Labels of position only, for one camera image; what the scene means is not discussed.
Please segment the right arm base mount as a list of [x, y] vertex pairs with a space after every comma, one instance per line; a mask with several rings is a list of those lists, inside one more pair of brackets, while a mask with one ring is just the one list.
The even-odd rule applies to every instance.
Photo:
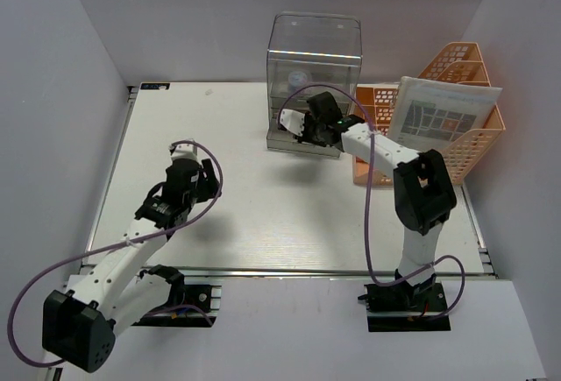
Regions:
[[412, 302], [398, 286], [365, 285], [358, 302], [366, 307], [370, 333], [448, 332], [447, 315], [436, 318], [447, 309], [441, 283], [417, 295]]

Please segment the mesh document pouch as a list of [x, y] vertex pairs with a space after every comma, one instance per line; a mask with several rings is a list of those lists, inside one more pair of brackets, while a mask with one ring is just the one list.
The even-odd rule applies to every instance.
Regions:
[[501, 92], [403, 76], [387, 137], [420, 152], [442, 151], [468, 131], [481, 129]]

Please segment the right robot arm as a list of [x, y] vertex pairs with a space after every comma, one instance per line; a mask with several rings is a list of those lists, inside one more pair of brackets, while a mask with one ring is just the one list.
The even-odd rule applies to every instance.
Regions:
[[309, 110], [284, 109], [280, 126], [300, 143], [334, 147], [366, 162], [392, 180], [394, 209], [404, 227], [401, 261], [395, 271], [397, 302], [417, 309], [435, 284], [437, 241], [457, 198], [442, 154], [400, 145], [356, 115], [345, 116], [334, 96], [324, 91], [307, 100]]

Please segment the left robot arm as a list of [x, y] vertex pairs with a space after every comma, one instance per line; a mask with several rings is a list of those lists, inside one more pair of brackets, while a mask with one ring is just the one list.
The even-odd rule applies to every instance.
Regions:
[[185, 306], [183, 274], [146, 261], [188, 219], [195, 204], [217, 197], [219, 183], [210, 159], [193, 154], [173, 159], [166, 180], [154, 187], [136, 211], [127, 242], [108, 253], [66, 292], [52, 291], [44, 301], [42, 346], [92, 373], [101, 368], [116, 339], [143, 317]]

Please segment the clear acrylic drawer cabinet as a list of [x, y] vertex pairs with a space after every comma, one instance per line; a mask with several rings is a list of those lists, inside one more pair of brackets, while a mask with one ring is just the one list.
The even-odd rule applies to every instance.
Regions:
[[[362, 66], [361, 23], [353, 16], [283, 11], [275, 16], [266, 54], [266, 84], [269, 150], [314, 154], [337, 158], [332, 147], [300, 144], [288, 131], [278, 128], [277, 116], [283, 109], [302, 113], [307, 100], [325, 91], [332, 92], [342, 113], [351, 112]], [[288, 93], [288, 73], [303, 70], [310, 83]]]

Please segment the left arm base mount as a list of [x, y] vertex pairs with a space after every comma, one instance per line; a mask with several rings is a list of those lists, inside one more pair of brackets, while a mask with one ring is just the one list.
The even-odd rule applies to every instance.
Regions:
[[152, 311], [134, 323], [137, 327], [210, 328], [220, 308], [220, 285], [190, 284], [183, 288], [179, 304]]

